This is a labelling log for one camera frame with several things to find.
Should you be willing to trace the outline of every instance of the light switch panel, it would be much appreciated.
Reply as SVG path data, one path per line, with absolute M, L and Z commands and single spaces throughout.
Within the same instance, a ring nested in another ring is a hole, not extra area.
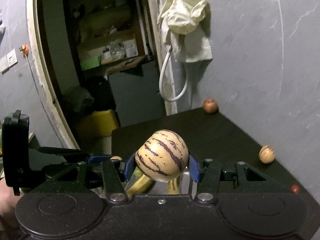
M 17 55 L 16 55 L 16 49 L 11 50 L 7 54 L 7 60 L 8 60 L 8 66 L 11 67 L 12 65 L 16 64 L 18 62 Z
M 2 73 L 8 68 L 7 55 L 0 59 L 0 72 Z

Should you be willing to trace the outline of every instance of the small red ball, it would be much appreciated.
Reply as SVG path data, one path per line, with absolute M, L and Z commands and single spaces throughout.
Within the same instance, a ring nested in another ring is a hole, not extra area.
M 300 188 L 297 185 L 292 185 L 290 190 L 295 194 L 298 194 L 300 192 Z

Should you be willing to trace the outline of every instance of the pepino melon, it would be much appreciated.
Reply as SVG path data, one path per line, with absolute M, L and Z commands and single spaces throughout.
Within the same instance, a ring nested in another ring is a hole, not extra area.
M 187 166 L 189 152 L 173 131 L 156 131 L 135 153 L 135 162 L 149 178 L 166 182 L 178 177 Z

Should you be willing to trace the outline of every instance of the white cable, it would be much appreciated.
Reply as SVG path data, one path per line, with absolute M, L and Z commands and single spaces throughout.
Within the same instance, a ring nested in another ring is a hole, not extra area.
M 184 83 L 184 87 L 181 91 L 181 93 L 179 95 L 177 95 L 175 98 L 167 98 L 165 95 L 164 95 L 164 91 L 163 91 L 163 78 L 164 78 L 164 72 L 165 72 L 165 69 L 167 68 L 167 64 L 168 64 L 168 61 L 170 59 L 170 55 L 171 55 L 171 52 L 172 52 L 172 46 L 170 46 L 168 52 L 167 52 L 167 55 L 165 55 L 165 58 L 164 58 L 164 62 L 163 62 L 163 65 L 162 65 L 162 69 L 161 69 L 161 72 L 160 72 L 160 79 L 159 79 L 159 91 L 160 91 L 160 95 L 161 97 L 166 100 L 166 101 L 169 101 L 169 102 L 174 102 L 174 101 L 177 101 L 179 98 L 181 98 L 183 96 L 183 94 L 186 92 L 187 90 L 187 87 L 188 87 L 188 70 L 187 68 L 184 66 L 184 71 L 186 73 L 186 82 Z

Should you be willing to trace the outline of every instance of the metal screw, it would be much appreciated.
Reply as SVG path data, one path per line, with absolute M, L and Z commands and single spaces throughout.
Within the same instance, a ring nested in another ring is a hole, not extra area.
M 212 194 L 205 192 L 205 193 L 200 193 L 198 195 L 198 199 L 201 201 L 210 201 L 213 199 L 213 196 L 212 196 Z
M 125 200 L 125 194 L 123 193 L 113 193 L 110 195 L 110 199 L 114 202 L 120 202 Z
M 165 199 L 158 199 L 158 204 L 160 204 L 160 205 L 162 205 L 162 204 L 164 204 L 165 203 Z

